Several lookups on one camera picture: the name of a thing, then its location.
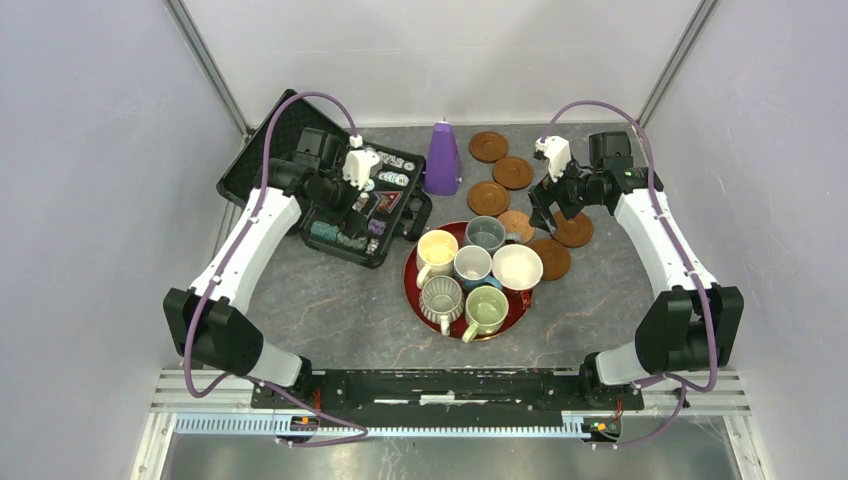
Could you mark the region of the brown wooden coaster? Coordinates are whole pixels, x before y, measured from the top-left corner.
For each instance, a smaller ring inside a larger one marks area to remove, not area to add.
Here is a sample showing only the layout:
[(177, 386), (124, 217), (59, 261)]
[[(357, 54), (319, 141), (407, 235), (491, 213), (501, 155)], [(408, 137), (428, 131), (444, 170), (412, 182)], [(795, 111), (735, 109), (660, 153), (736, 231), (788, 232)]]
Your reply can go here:
[(500, 133), (483, 131), (470, 139), (469, 153), (477, 161), (494, 163), (508, 155), (509, 143)]
[(594, 235), (594, 226), (591, 219), (585, 213), (579, 213), (571, 221), (571, 233), (569, 235), (554, 236), (554, 240), (558, 241), (567, 248), (580, 248), (587, 245)]
[(484, 181), (471, 187), (467, 203), (476, 215), (496, 217), (508, 210), (510, 195), (501, 184)]
[(534, 169), (522, 158), (507, 156), (494, 163), (492, 176), (495, 182), (507, 190), (517, 191), (532, 183)]
[(532, 241), (529, 247), (542, 260), (543, 280), (558, 280), (569, 272), (571, 268), (570, 252), (558, 241), (552, 238), (538, 239)]

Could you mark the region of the grey green mug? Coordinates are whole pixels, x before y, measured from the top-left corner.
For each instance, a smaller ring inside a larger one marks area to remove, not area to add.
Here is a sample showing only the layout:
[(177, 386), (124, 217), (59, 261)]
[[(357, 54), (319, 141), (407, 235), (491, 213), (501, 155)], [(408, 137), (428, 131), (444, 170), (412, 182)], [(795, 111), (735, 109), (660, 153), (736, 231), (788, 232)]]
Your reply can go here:
[(494, 254), (506, 244), (521, 243), (520, 233), (511, 233), (497, 219), (491, 216), (477, 216), (468, 222), (464, 231), (464, 246), (475, 245), (489, 254)]

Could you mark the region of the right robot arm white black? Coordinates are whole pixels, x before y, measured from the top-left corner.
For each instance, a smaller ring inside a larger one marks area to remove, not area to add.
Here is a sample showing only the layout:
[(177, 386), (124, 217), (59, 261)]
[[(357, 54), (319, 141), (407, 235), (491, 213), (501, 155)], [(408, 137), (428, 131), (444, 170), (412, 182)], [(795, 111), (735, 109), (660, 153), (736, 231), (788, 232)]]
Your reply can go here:
[(580, 400), (602, 408), (618, 385), (649, 386), (666, 378), (706, 392), (729, 362), (744, 308), (735, 286), (722, 286), (697, 259), (676, 224), (655, 172), (634, 164), (624, 131), (593, 134), (590, 163), (579, 164), (569, 142), (549, 136), (534, 156), (547, 173), (530, 191), (531, 223), (552, 231), (587, 206), (604, 206), (624, 229), (645, 268), (654, 301), (633, 341), (591, 354), (577, 382)]

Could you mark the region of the woven rattan coaster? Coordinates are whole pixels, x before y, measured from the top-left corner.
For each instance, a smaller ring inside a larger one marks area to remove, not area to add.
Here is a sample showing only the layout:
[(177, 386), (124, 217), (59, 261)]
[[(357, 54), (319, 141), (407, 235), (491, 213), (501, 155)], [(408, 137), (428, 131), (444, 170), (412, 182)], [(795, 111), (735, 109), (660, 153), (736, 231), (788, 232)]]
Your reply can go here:
[(497, 219), (510, 234), (520, 237), (519, 242), (527, 244), (536, 234), (536, 228), (529, 223), (529, 216), (521, 211), (507, 210), (500, 214)]

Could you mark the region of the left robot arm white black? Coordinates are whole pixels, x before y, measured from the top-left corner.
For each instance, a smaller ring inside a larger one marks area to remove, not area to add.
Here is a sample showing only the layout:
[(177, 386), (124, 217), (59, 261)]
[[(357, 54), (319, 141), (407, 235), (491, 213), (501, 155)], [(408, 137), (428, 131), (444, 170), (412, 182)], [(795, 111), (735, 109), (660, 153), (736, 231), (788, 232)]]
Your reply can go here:
[(378, 154), (359, 135), (350, 137), (340, 169), (320, 170), (263, 153), (234, 230), (188, 288), (173, 288), (163, 300), (191, 395), (203, 394), (192, 382), (192, 364), (199, 362), (225, 374), (275, 384), (276, 394), (290, 407), (312, 399), (314, 381), (301, 372), (303, 358), (269, 343), (246, 310), (272, 253), (302, 215), (301, 200), (329, 209), (340, 221), (352, 213), (380, 165)]

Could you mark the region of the black poker chip case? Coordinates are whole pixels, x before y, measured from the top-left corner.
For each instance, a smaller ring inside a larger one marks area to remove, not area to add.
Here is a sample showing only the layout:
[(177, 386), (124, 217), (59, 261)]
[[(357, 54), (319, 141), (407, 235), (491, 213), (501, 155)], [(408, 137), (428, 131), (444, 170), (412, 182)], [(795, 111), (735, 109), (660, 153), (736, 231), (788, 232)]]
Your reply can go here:
[[(351, 214), (345, 219), (303, 196), (301, 217), (289, 231), (314, 250), (375, 269), (381, 266), (396, 237), (417, 241), (429, 218), (432, 202), (423, 191), (425, 159), (421, 155), (367, 143), (381, 160), (368, 179)], [(271, 175), (283, 161), (306, 165), (321, 173), (342, 173), (349, 149), (348, 133), (304, 99), (291, 104), (274, 125)]]

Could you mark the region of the white bowl cup red outside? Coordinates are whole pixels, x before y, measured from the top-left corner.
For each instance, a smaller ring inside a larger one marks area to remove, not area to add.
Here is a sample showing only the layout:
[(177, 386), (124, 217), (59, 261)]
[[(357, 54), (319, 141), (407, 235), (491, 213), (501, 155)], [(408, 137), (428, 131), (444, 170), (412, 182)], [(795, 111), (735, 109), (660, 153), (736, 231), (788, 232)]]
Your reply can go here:
[(539, 255), (524, 245), (503, 246), (492, 257), (493, 276), (509, 290), (532, 290), (543, 273), (544, 265)]

